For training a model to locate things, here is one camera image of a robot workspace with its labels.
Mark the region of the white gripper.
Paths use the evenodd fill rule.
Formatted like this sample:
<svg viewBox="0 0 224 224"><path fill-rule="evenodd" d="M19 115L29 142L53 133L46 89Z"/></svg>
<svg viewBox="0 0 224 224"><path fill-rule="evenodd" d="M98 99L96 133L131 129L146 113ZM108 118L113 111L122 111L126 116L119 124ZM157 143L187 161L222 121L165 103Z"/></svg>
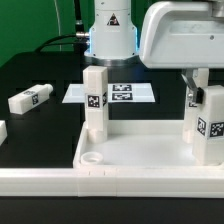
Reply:
<svg viewBox="0 0 224 224"><path fill-rule="evenodd" d="M187 99L202 104L197 69L224 68L224 0L161 1L144 17L139 57L148 68L181 68Z"/></svg>

